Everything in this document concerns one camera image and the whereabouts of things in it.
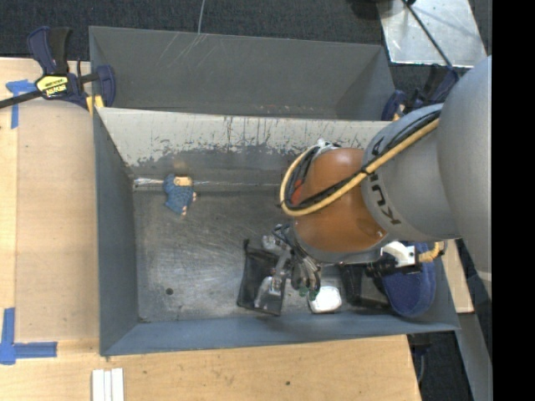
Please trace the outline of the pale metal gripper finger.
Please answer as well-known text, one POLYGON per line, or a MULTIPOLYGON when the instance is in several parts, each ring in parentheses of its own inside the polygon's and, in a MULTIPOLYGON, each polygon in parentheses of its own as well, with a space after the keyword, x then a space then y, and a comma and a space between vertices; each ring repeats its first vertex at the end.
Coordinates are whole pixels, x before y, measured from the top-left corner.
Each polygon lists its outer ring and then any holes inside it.
POLYGON ((275 307, 281 307, 283 305, 284 293, 286 289, 286 277, 273 277, 272 278, 272 298, 275 307))
POLYGON ((273 305, 273 293, 272 288, 272 277, 265 277, 260 287, 258 288, 257 295, 254 299, 253 306, 256 309, 272 309, 273 305))

